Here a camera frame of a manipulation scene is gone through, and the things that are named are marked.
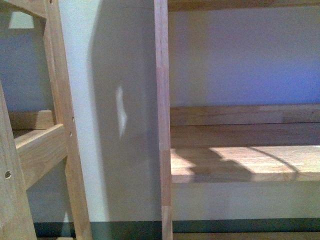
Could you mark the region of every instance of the wooden slat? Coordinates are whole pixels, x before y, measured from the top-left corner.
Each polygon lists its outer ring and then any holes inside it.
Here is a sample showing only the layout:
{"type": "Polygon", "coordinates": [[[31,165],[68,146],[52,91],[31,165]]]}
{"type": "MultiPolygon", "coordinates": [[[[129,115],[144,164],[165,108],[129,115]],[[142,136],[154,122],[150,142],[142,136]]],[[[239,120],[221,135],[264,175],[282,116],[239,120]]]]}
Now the wooden slat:
{"type": "Polygon", "coordinates": [[[13,130],[44,130],[55,125],[50,110],[9,112],[13,130]]]}
{"type": "Polygon", "coordinates": [[[319,123],[320,104],[171,107],[171,126],[319,123]]]}
{"type": "Polygon", "coordinates": [[[168,2],[154,0],[162,240],[173,239],[170,162],[168,2]]]}
{"type": "Polygon", "coordinates": [[[0,240],[35,240],[26,185],[0,83],[0,240]]]}
{"type": "Polygon", "coordinates": [[[319,5],[319,0],[168,0],[169,12],[319,5]]]}
{"type": "Polygon", "coordinates": [[[171,136],[173,183],[320,180],[320,123],[180,126],[171,136]]]}
{"type": "Polygon", "coordinates": [[[21,141],[23,137],[15,142],[28,189],[67,156],[65,128],[58,124],[21,141]]]}
{"type": "Polygon", "coordinates": [[[44,0],[3,0],[27,14],[46,18],[44,0]]]}
{"type": "Polygon", "coordinates": [[[175,233],[174,240],[320,240],[320,232],[175,233]]]}
{"type": "Polygon", "coordinates": [[[65,175],[77,240],[92,240],[86,192],[79,155],[59,2],[46,1],[44,46],[54,100],[56,122],[65,127],[67,160],[65,175]]]}
{"type": "Polygon", "coordinates": [[[171,127],[171,148],[293,145],[320,145],[320,123],[171,127]]]}

